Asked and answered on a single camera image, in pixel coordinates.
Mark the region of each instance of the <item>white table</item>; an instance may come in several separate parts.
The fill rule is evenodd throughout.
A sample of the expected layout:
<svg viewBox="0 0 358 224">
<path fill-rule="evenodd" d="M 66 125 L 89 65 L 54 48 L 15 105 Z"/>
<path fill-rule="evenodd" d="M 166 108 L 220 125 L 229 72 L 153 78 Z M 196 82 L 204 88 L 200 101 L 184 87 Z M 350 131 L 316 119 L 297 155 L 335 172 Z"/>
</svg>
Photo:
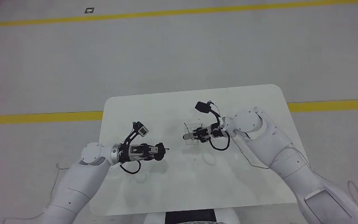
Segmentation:
<svg viewBox="0 0 358 224">
<path fill-rule="evenodd" d="M 198 101 L 208 100 L 217 104 L 222 116 L 259 106 L 305 155 L 284 96 L 275 85 L 112 97 L 103 112 L 102 145 L 122 142 L 132 122 L 140 121 L 149 134 L 133 143 L 163 142 L 170 150 L 162 161 L 143 161 L 136 175 L 123 172 L 118 164 L 112 167 L 90 202 L 91 212 L 109 216 L 295 202 L 273 171 L 251 167 L 235 144 L 224 152 L 212 149 L 209 143 L 185 144 L 184 122 L 215 122 L 213 115 L 194 108 Z M 216 139 L 214 144 L 224 146 L 226 139 Z M 240 145 L 254 164 L 262 165 L 242 142 Z M 138 168 L 136 162 L 124 166 L 133 171 Z"/>
</svg>

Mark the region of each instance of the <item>black cable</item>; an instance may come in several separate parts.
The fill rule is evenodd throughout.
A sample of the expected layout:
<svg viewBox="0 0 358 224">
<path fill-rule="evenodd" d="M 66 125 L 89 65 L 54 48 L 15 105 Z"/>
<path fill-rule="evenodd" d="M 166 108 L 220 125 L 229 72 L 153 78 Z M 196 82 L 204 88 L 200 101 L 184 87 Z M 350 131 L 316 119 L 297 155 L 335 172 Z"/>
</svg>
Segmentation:
<svg viewBox="0 0 358 224">
<path fill-rule="evenodd" d="M 219 120 L 220 115 L 219 115 L 218 113 L 216 113 L 214 110 L 210 110 L 210 112 L 211 112 L 212 114 L 214 114 L 214 116 L 215 116 L 215 118 L 216 118 L 216 123 L 220 125 L 220 120 Z"/>
<path fill-rule="evenodd" d="M 124 171 L 127 172 L 128 174 L 136 174 L 136 173 L 139 172 L 139 170 L 140 170 L 140 168 L 141 168 L 141 166 L 142 166 L 139 161 L 137 161 L 137 162 L 139 163 L 139 168 L 138 168 L 138 170 L 137 170 L 136 172 L 131 172 L 131 171 L 126 170 L 122 165 L 119 165 L 119 166 L 122 168 L 122 170 L 124 170 Z"/>
<path fill-rule="evenodd" d="M 229 133 L 227 131 L 225 131 L 225 133 L 228 135 L 228 144 L 226 145 L 225 148 L 216 148 L 213 145 L 213 143 L 211 142 L 211 137 L 209 137 L 209 142 L 210 142 L 210 145 L 212 146 L 213 149 L 218 150 L 218 151 L 225 151 L 225 150 L 227 150 L 229 148 L 229 146 L 230 146 L 230 135 L 229 135 Z"/>
<path fill-rule="evenodd" d="M 188 130 L 188 133 L 190 133 L 189 129 L 188 129 L 188 126 L 184 123 L 186 129 Z"/>
</svg>

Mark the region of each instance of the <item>small black object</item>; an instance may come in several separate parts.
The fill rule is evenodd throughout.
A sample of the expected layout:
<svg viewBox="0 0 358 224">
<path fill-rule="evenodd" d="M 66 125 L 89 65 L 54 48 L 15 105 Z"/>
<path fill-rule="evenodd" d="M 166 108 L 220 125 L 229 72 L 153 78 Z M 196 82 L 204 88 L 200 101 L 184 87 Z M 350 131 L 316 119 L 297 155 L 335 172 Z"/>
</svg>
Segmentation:
<svg viewBox="0 0 358 224">
<path fill-rule="evenodd" d="M 95 11 L 95 8 L 86 8 L 86 10 L 84 11 L 84 14 L 88 14 L 88 13 L 93 13 Z"/>
<path fill-rule="evenodd" d="M 164 154 L 166 153 L 166 149 L 163 145 L 163 143 L 156 144 L 156 147 L 158 147 L 158 153 L 154 154 L 154 159 L 157 161 L 160 161 L 164 158 Z"/>
<path fill-rule="evenodd" d="M 198 139 L 201 143 L 208 141 L 209 132 L 207 128 L 197 128 L 194 130 L 194 139 Z"/>
<path fill-rule="evenodd" d="M 210 103 L 204 103 L 204 102 L 197 102 L 195 109 L 197 109 L 198 111 L 208 114 L 211 111 L 211 106 Z"/>
</svg>

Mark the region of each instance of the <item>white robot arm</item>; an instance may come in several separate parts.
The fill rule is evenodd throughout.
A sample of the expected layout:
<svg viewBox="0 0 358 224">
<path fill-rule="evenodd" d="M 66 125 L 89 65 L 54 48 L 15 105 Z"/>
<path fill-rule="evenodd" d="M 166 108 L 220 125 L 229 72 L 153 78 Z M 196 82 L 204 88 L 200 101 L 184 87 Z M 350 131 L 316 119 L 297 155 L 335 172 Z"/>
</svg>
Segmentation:
<svg viewBox="0 0 358 224">
<path fill-rule="evenodd" d="M 104 147 L 92 142 L 86 145 L 81 159 L 75 162 L 61 180 L 50 205 L 42 215 L 42 223 L 71 224 L 82 208 L 95 196 L 105 179 L 111 165 L 140 160 L 161 160 L 166 149 L 162 143 L 155 146 L 148 144 L 130 145 L 138 135 L 148 134 L 147 128 L 140 123 L 133 123 L 133 131 L 124 143 L 113 147 Z"/>
<path fill-rule="evenodd" d="M 195 108 L 202 113 L 213 113 L 218 122 L 185 134 L 184 139 L 206 142 L 211 137 L 228 137 L 230 140 L 240 136 L 256 157 L 291 189 L 308 223 L 358 223 L 355 201 L 344 190 L 313 172 L 290 138 L 263 110 L 243 110 L 232 118 L 220 118 L 210 104 L 213 103 L 198 102 Z M 258 137 L 250 138 L 249 135 L 255 132 L 259 133 Z"/>
</svg>

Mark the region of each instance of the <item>yellow floor line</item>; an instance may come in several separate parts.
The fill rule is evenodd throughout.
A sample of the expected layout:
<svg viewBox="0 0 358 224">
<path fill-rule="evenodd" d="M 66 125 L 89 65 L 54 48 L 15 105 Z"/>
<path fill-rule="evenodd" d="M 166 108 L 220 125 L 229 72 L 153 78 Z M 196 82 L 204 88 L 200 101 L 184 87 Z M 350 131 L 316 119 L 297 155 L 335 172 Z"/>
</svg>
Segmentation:
<svg viewBox="0 0 358 224">
<path fill-rule="evenodd" d="M 358 100 L 289 102 L 288 107 L 291 113 L 358 110 Z M 86 122 L 102 120 L 102 116 L 103 111 L 0 115 L 0 124 Z"/>
<path fill-rule="evenodd" d="M 289 102 L 291 113 L 313 111 L 358 110 L 358 100 L 321 101 L 321 102 Z"/>
<path fill-rule="evenodd" d="M 57 24 L 64 22 L 88 22 L 98 20 L 120 20 L 126 18 L 141 18 L 141 17 L 155 17 L 155 16 L 175 16 L 185 14 L 202 14 L 202 13 L 216 13 L 216 12 L 237 12 L 237 11 L 251 11 L 251 10 L 270 10 L 279 8 L 298 8 L 298 7 L 313 7 L 313 6 L 327 6 L 333 4 L 355 4 L 358 0 L 317 0 L 308 2 L 288 2 L 275 4 L 253 4 L 244 6 L 224 6 L 212 8 L 192 8 L 187 10 L 166 10 L 166 11 L 152 11 L 152 12 L 136 12 L 126 14 L 113 15 L 98 15 L 98 16 L 79 16 L 68 18 L 45 18 L 39 20 L 19 20 L 19 21 L 4 21 L 0 22 L 0 26 L 26 26 L 38 24 Z"/>
<path fill-rule="evenodd" d="M 102 120 L 103 111 L 68 112 L 51 114 L 12 114 L 0 115 L 0 124 L 46 123 L 46 122 L 86 122 Z"/>
</svg>

